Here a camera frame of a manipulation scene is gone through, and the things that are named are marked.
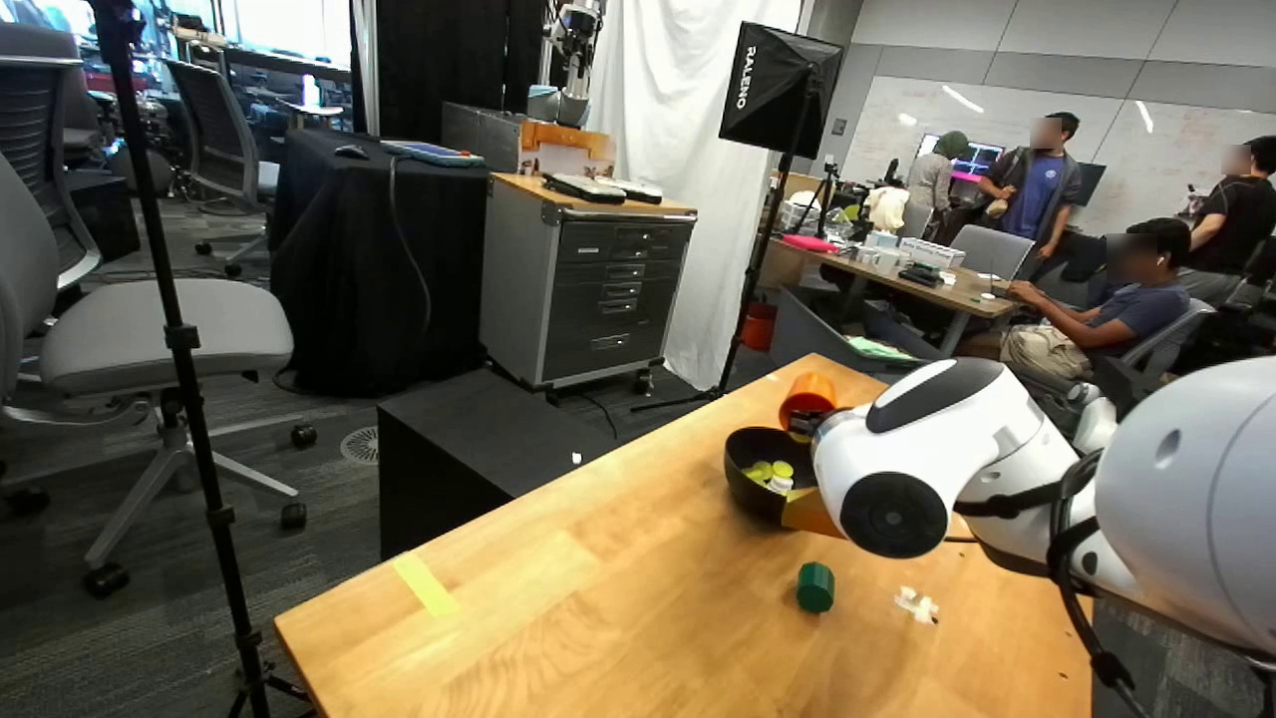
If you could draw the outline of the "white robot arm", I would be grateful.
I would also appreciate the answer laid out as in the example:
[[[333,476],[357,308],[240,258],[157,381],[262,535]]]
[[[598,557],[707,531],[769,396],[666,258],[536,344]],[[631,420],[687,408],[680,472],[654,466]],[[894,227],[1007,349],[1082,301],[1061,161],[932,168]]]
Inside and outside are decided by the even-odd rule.
[[[1163,381],[1061,429],[993,357],[937,357],[812,429],[837,535],[918,557],[953,526],[1256,663],[1276,658],[1276,357]]]

